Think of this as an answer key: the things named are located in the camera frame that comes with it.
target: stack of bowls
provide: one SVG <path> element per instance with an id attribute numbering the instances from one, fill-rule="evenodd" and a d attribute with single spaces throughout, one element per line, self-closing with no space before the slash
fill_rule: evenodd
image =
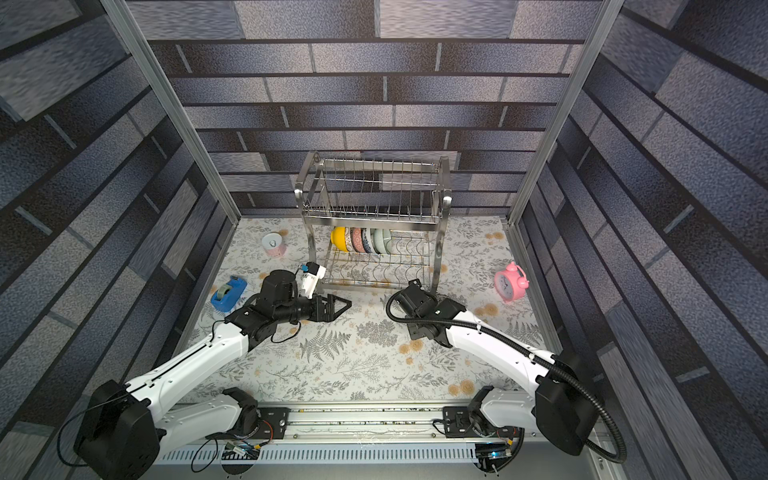
<path id="1" fill-rule="evenodd" d="M 336 227 L 331 232 L 331 243 L 343 252 L 392 253 L 392 233 L 386 228 Z"/>

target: blue tape dispenser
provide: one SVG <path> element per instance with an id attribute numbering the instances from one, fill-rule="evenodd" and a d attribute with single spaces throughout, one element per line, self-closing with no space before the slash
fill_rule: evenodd
<path id="1" fill-rule="evenodd" d="M 235 303 L 243 295 L 245 286 L 248 282 L 238 276 L 230 276 L 230 281 L 222 285 L 210 298 L 210 304 L 220 312 L 229 312 L 235 306 Z"/>

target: alarm clock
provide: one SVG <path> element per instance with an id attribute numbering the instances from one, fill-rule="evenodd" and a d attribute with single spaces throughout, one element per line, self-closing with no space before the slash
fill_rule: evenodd
<path id="1" fill-rule="evenodd" d="M 529 285 L 525 272 L 515 262 L 507 265 L 507 268 L 501 272 L 497 272 L 493 283 L 496 285 L 496 291 L 502 297 L 504 303 L 512 303 L 524 297 L 525 289 Z"/>

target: stainless steel dish rack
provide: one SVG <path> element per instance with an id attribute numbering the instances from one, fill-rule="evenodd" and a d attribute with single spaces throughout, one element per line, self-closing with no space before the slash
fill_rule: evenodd
<path id="1" fill-rule="evenodd" d="M 310 151 L 296 178 L 310 260 L 317 262 L 315 226 L 384 228 L 390 254 L 343 252 L 330 241 L 320 264 L 320 286 L 330 289 L 400 290 L 418 278 L 433 293 L 451 210 L 447 157 L 439 161 L 322 158 Z"/>

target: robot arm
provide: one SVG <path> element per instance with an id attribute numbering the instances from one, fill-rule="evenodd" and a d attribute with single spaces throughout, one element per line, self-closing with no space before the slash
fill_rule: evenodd
<path id="1" fill-rule="evenodd" d="M 407 317 L 392 314 L 397 302 Z M 425 336 L 446 347 L 470 352 L 513 379 L 525 390 L 525 402 L 485 387 L 469 406 L 472 428 L 492 435 L 516 426 L 541 432 L 560 450 L 579 455 L 586 445 L 609 461 L 622 463 L 627 456 L 624 440 L 613 419 L 594 394 L 591 374 L 572 352 L 555 355 L 526 345 L 483 322 L 454 300 L 439 300 L 422 290 L 418 280 L 389 298 L 387 316 L 408 323 L 412 339 Z M 607 452 L 588 439 L 598 416 L 614 439 L 617 453 Z"/>
<path id="2" fill-rule="evenodd" d="M 237 439 L 255 433 L 261 424 L 257 402 L 240 389 L 170 409 L 210 374 L 270 338 L 279 323 L 332 322 L 351 307 L 352 302 L 338 296 L 313 295 L 323 267 L 309 262 L 301 270 L 302 295 L 293 272 L 274 270 L 261 292 L 221 324 L 216 322 L 197 344 L 123 386 L 110 380 L 98 387 L 75 439 L 78 456 L 105 480 L 128 480 L 139 478 L 156 457 L 190 439 L 220 432 Z M 337 301 L 344 303 L 340 310 Z"/>

